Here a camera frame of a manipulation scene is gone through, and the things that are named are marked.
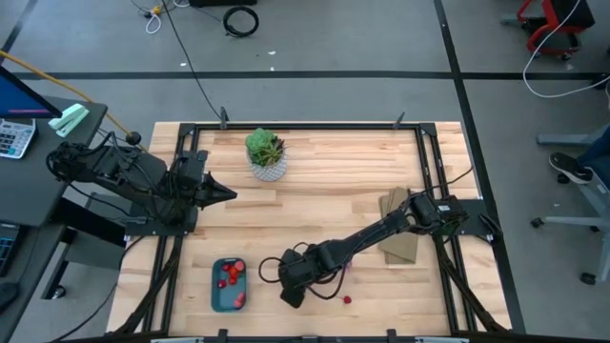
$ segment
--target yellow cable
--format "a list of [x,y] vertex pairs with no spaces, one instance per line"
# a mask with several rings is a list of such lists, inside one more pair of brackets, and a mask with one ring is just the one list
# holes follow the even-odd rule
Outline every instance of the yellow cable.
[[[51,82],[53,82],[53,83],[55,83],[55,84],[57,84],[57,85],[59,85],[59,86],[61,86],[61,87],[65,88],[65,89],[69,90],[69,91],[73,91],[73,92],[75,92],[75,93],[76,93],[76,94],[78,94],[80,97],[82,97],[83,99],[87,100],[88,102],[94,102],[94,101],[93,101],[93,99],[89,98],[89,97],[88,97],[88,96],[87,96],[87,95],[86,95],[84,92],[79,91],[79,90],[77,90],[76,88],[74,88],[74,87],[70,86],[69,84],[67,84],[67,83],[65,83],[65,82],[63,82],[63,81],[61,81],[61,80],[58,80],[58,79],[56,79],[56,78],[54,78],[54,77],[52,77],[52,76],[50,76],[50,75],[46,74],[45,72],[43,72],[43,71],[41,71],[41,70],[37,69],[36,67],[34,67],[34,66],[32,66],[32,65],[30,65],[30,64],[28,64],[28,63],[26,63],[26,62],[24,62],[24,61],[22,61],[22,60],[20,60],[20,59],[18,59],[17,57],[14,57],[14,56],[12,56],[12,55],[9,55],[8,53],[6,53],[6,52],[4,52],[4,51],[2,51],[2,50],[0,50],[0,56],[2,56],[2,57],[4,57],[4,58],[9,59],[10,61],[12,61],[12,62],[14,62],[14,63],[18,64],[19,66],[21,66],[21,67],[23,67],[23,68],[25,68],[25,69],[27,69],[27,70],[29,70],[29,71],[32,71],[32,72],[33,72],[33,73],[35,73],[36,75],[38,75],[38,76],[40,76],[40,77],[42,77],[42,78],[45,78],[45,79],[47,79],[47,80],[49,80],[49,81],[51,81]],[[129,135],[129,134],[130,134],[130,132],[129,132],[127,129],[125,129],[125,127],[123,127],[123,126],[121,125],[121,123],[119,123],[119,122],[118,122],[118,120],[116,120],[116,119],[115,119],[115,118],[112,116],[112,114],[110,114],[110,113],[108,113],[108,112],[107,112],[107,113],[106,113],[106,115],[108,116],[108,119],[110,119],[110,120],[111,120],[111,121],[114,123],[114,125],[116,125],[116,127],[117,127],[117,128],[119,128],[119,129],[120,129],[122,132],[124,132],[124,133],[125,133],[125,134],[127,134],[127,135]],[[146,148],[142,147],[142,145],[138,145],[138,147],[139,147],[141,150],[148,152],[148,151],[146,150]]]

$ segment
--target keyboard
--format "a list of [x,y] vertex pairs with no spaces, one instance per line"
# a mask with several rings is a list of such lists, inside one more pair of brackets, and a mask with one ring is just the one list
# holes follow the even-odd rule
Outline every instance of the keyboard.
[[35,123],[33,120],[32,125],[3,121],[0,125],[0,157],[23,157],[36,134]]
[[9,272],[10,263],[17,253],[25,229],[11,224],[0,224],[0,277]]

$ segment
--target desk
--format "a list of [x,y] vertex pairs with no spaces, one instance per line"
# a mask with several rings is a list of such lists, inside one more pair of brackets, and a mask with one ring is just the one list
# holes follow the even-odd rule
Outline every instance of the desk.
[[[436,124],[444,170],[447,180],[452,180],[470,168],[468,150],[458,122]],[[154,127],[151,153],[168,165],[173,161],[178,128],[179,123]],[[380,336],[390,328],[399,335],[449,333],[437,257],[428,236],[419,238],[415,265],[389,267],[377,247],[356,255],[340,292],[353,298],[350,305],[308,293],[302,307],[295,310],[279,299],[278,284],[259,279],[257,267],[264,257],[281,256],[300,241],[345,237],[379,219],[377,200],[389,189],[423,188],[412,132],[275,132],[285,139],[289,162],[287,173],[270,183],[256,180],[249,170],[244,147],[248,131],[229,127],[199,136],[198,148],[210,151],[206,169],[238,197],[206,208],[195,232],[184,240],[170,336],[216,336],[219,329],[228,329],[230,336]],[[429,142],[426,145],[432,160]],[[459,198],[478,198],[472,174],[453,184],[450,191]],[[474,237],[460,241],[473,291],[500,324],[510,327],[491,247]],[[108,331],[124,323],[148,290],[156,242],[156,237],[147,237],[125,257]],[[212,264],[218,258],[235,256],[248,266],[248,302],[238,313],[215,313],[210,305]],[[275,275],[272,264],[263,272],[269,278]],[[335,287],[336,281],[318,288],[321,293],[331,293]],[[457,290],[454,298],[460,327],[465,328]],[[163,302],[161,293],[154,330],[159,328]]]
[[[107,107],[101,104],[81,103],[56,97],[46,97],[46,99],[61,111],[74,103],[80,103],[89,109],[90,113],[87,118],[66,140],[90,144],[106,114]],[[47,121],[37,121],[38,135],[23,159],[0,159],[0,177],[2,179],[2,183],[0,183],[0,221],[23,225],[27,230],[9,273],[5,277],[0,277],[0,283],[16,282],[23,274],[19,297],[0,313],[0,323],[2,323],[0,342],[9,341],[55,248],[66,231],[66,226],[61,223],[48,223],[67,185],[56,181],[45,165],[47,154],[63,141],[47,125]],[[33,256],[28,264],[30,253],[34,248]]]

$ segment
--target chair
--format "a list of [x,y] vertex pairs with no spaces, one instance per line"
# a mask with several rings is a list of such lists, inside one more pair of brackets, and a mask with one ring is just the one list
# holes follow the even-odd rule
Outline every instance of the chair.
[[[585,185],[578,185],[591,206],[599,216],[596,217],[571,217],[571,216],[546,216],[532,220],[534,228],[544,224],[571,224],[589,227],[593,232],[602,232],[602,248],[600,265],[597,275],[584,272],[580,275],[580,281],[587,285],[595,285],[596,281],[610,280],[610,156],[603,156],[591,161],[586,167],[593,171],[593,179]],[[567,176],[560,174],[558,182],[568,183]]]
[[[578,0],[542,0],[544,16],[525,17],[523,14],[533,1],[525,0],[518,10],[517,16],[514,14],[503,15],[501,20],[503,25],[521,24],[521,27],[529,32],[530,38],[527,41],[527,50],[532,53],[536,51],[542,40],[565,20],[578,3]],[[549,39],[549,42],[540,48],[539,55],[552,54],[561,57],[563,60],[570,59],[572,54],[580,50],[581,47],[577,34],[594,25],[595,19],[589,5],[586,0],[580,0],[579,6],[572,16],[555,33],[555,35],[561,35],[565,38],[562,41]]]

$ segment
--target red chair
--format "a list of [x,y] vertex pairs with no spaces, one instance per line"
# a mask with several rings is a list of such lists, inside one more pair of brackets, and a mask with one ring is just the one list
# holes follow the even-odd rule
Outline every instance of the red chair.
[[[521,27],[530,32],[527,41],[527,50],[536,51],[539,44],[546,36],[555,30],[570,14],[578,0],[542,0],[544,17],[525,17],[525,10],[532,4],[533,0],[526,0],[517,12],[517,21]],[[580,50],[581,43],[577,37],[581,33],[595,25],[595,19],[589,9],[586,0],[580,0],[578,8],[565,24],[549,38],[539,53],[550,54],[561,57],[562,60],[572,58],[572,54]]]

